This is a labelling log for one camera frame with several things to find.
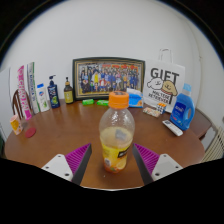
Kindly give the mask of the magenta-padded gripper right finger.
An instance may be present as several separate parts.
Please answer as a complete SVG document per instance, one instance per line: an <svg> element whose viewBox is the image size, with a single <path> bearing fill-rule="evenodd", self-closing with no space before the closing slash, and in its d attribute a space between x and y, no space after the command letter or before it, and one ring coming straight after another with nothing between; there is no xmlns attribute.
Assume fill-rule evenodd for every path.
<svg viewBox="0 0 224 224"><path fill-rule="evenodd" d="M132 152L145 185L182 169L168 154L159 155L137 143L133 144Z"/></svg>

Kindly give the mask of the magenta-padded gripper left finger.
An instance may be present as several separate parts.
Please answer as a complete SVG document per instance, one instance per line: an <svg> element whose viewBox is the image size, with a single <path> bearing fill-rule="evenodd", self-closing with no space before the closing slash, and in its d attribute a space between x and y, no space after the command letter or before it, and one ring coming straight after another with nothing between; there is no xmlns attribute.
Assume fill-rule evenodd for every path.
<svg viewBox="0 0 224 224"><path fill-rule="evenodd" d="M88 143L67 155L57 154L42 169L80 185L91 153L91 144Z"/></svg>

